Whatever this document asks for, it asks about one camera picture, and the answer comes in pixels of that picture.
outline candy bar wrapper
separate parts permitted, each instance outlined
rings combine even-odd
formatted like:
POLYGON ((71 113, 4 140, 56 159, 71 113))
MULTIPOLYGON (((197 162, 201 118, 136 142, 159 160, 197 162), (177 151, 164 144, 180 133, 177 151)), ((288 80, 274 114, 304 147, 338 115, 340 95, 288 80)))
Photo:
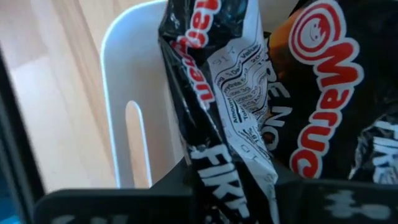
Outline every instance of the candy bar wrapper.
POLYGON ((234 223, 278 223, 260 128, 271 69, 257 0, 169 0, 159 42, 201 190, 234 223))
POLYGON ((398 184, 398 2, 319 0, 265 45, 270 112, 262 135, 306 178, 398 184))

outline smiley face logo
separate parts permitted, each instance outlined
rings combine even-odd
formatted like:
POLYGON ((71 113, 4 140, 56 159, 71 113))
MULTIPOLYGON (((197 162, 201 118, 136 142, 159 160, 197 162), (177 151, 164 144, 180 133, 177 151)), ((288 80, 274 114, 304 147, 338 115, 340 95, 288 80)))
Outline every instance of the smiley face logo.
POLYGON ((289 49, 302 63, 311 63, 346 34, 346 24, 338 3, 318 0, 296 18, 289 35, 289 49))
POLYGON ((319 18, 313 18, 303 27, 301 40, 304 46, 314 48, 325 39, 325 32, 322 32, 320 21, 319 18))

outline marue logo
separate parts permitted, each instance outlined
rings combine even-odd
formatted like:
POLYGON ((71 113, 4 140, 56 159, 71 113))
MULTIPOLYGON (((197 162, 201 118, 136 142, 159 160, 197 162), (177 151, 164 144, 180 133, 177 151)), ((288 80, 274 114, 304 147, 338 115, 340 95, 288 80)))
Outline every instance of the marue logo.
POLYGON ((359 45, 345 37, 343 11, 334 0, 321 0, 305 8, 294 22, 289 49, 301 63, 313 65, 321 95, 290 157, 290 168, 303 177, 317 178, 322 172, 322 157, 329 140, 340 125, 341 110, 363 79, 363 68, 352 62, 359 45))
POLYGON ((206 110, 210 107, 210 103, 215 101, 215 96, 201 70, 197 67, 195 59, 188 54, 188 47, 200 49, 207 45, 209 41, 207 32, 213 24, 214 15, 220 9, 220 0, 195 1, 190 28, 185 35, 178 36, 177 41, 170 42, 171 47, 181 56, 186 73, 198 96, 198 101, 202 102, 202 107, 206 110))

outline snack wrapper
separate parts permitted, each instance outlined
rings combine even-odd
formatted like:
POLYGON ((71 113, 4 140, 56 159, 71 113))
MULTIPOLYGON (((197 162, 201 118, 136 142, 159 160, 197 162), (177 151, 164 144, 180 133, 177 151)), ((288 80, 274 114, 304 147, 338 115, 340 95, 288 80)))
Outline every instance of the snack wrapper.
POLYGON ((169 0, 159 42, 201 190, 235 223, 278 223, 260 133, 274 77, 256 0, 169 0))
POLYGON ((397 1, 319 0, 266 45, 268 150, 305 178, 398 184, 397 1))

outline light wood surface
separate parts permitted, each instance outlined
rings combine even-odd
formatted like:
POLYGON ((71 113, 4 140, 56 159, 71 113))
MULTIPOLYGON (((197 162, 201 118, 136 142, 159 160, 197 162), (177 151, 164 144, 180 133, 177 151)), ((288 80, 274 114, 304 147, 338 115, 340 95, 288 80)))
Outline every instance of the light wood surface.
POLYGON ((149 164, 146 163, 146 157, 142 153, 144 138, 141 129, 143 127, 137 118, 139 118, 139 107, 137 107, 135 102, 130 101, 126 106, 126 124, 131 153, 131 166, 134 171, 134 186, 135 188, 149 188, 152 186, 152 178, 147 178, 150 174, 148 172, 149 169, 146 169, 149 164))
POLYGON ((0 44, 48 192, 115 187, 99 51, 148 0, 0 0, 0 44))

